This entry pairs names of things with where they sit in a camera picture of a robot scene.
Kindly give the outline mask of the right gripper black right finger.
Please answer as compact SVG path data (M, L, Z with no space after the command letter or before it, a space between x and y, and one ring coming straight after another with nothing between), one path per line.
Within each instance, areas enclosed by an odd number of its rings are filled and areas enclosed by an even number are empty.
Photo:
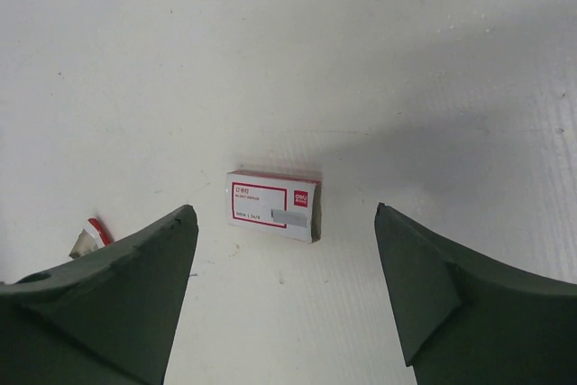
M405 364L419 384L574 384L576 287L451 241L379 204Z

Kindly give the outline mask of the red white staple box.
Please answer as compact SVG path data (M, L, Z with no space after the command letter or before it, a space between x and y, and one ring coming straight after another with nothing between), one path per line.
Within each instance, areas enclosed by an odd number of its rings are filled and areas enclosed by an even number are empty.
M321 239L322 181L285 174L235 170L226 174L225 204L232 226L304 243Z

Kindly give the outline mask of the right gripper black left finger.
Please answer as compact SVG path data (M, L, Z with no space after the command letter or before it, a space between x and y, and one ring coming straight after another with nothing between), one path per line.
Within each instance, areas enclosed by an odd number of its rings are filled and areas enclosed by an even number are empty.
M1 287L3 384L162 384L197 247L184 205Z

